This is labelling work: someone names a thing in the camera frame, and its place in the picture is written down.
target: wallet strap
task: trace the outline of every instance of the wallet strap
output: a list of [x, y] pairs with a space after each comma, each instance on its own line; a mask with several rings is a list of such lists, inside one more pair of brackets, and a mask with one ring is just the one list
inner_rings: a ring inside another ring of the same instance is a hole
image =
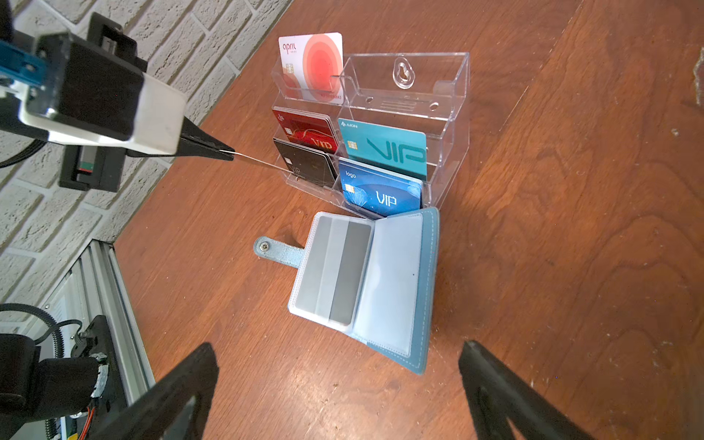
[[269, 237], [259, 237], [254, 242], [254, 253], [261, 258], [298, 269], [301, 266], [306, 250]]

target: credit card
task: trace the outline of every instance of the credit card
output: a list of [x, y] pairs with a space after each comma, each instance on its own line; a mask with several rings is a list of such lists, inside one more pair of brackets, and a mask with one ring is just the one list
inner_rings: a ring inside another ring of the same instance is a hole
[[278, 106], [272, 111], [289, 141], [327, 153], [337, 151], [337, 139], [328, 115]]
[[343, 118], [337, 122], [350, 159], [427, 180], [425, 133]]
[[349, 203], [384, 216], [420, 209], [420, 179], [345, 158], [339, 159], [339, 169]]
[[303, 89], [304, 99], [342, 103], [340, 81], [330, 78], [342, 72], [339, 32], [279, 37], [279, 50], [287, 85]]
[[274, 145], [292, 173], [313, 184], [332, 188], [337, 174], [327, 154], [276, 138]]

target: black card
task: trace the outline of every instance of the black card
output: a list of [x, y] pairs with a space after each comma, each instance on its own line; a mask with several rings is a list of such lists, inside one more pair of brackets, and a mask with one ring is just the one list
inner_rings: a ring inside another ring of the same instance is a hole
[[276, 138], [274, 144], [295, 175], [321, 187], [332, 187], [335, 183], [337, 174], [327, 154]]

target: acrylic compartment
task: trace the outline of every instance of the acrylic compartment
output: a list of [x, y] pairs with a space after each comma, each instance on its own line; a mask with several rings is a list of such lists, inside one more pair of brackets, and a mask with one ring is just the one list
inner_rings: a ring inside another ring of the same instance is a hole
[[[274, 133], [274, 137], [277, 139], [287, 139], [286, 134], [284, 133], [284, 130], [282, 130], [281, 127], [277, 128], [276, 133]], [[328, 203], [332, 203], [335, 206], [338, 206], [353, 214], [357, 214], [361, 217], [369, 218], [371, 220], [382, 218], [383, 216], [373, 213], [370, 210], [366, 210], [360, 206], [353, 205], [345, 199], [344, 195], [342, 194], [342, 184], [340, 183], [338, 155], [328, 154], [328, 156], [330, 156], [330, 158], [332, 159], [332, 166], [333, 168], [335, 168], [335, 173], [337, 174], [337, 179], [335, 179], [335, 183], [332, 185], [332, 187], [318, 186], [290, 172], [281, 171], [280, 174], [283, 177], [284, 182], [286, 182], [286, 184], [290, 187], [300, 189], [301, 191], [307, 192], [311, 196], [318, 197], [321, 200], [324, 200]], [[279, 168], [286, 168], [286, 163], [284, 162], [284, 159], [281, 157], [281, 155], [277, 156], [274, 165]]]
[[[469, 149], [468, 91], [469, 54], [352, 54], [340, 76], [344, 103], [316, 101], [315, 94], [293, 86], [282, 73], [279, 58], [272, 78], [279, 87], [272, 107], [292, 108], [330, 116], [342, 147], [329, 156], [338, 178], [332, 188], [319, 187], [293, 174], [281, 172], [284, 181], [301, 191], [351, 213], [376, 220], [381, 215], [349, 203], [342, 194], [339, 156], [347, 157], [338, 118], [424, 132], [427, 141], [427, 181], [423, 183], [422, 207], [440, 208]], [[287, 139], [281, 127], [275, 137]], [[281, 156], [276, 166], [286, 168]]]
[[339, 118], [424, 132], [423, 207], [440, 208], [469, 150], [470, 55], [353, 54]]

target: wooden table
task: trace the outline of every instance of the wooden table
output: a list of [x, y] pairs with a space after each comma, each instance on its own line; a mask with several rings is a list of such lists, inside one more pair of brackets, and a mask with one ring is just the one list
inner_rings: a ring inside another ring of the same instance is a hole
[[214, 345], [208, 439], [466, 439], [457, 359], [476, 339], [600, 439], [698, 438], [703, 23], [695, 0], [295, 0], [203, 124], [259, 158], [275, 157], [279, 36], [471, 53], [427, 372], [289, 314], [296, 271], [254, 256], [337, 209], [246, 163], [180, 158], [116, 244], [155, 375]]

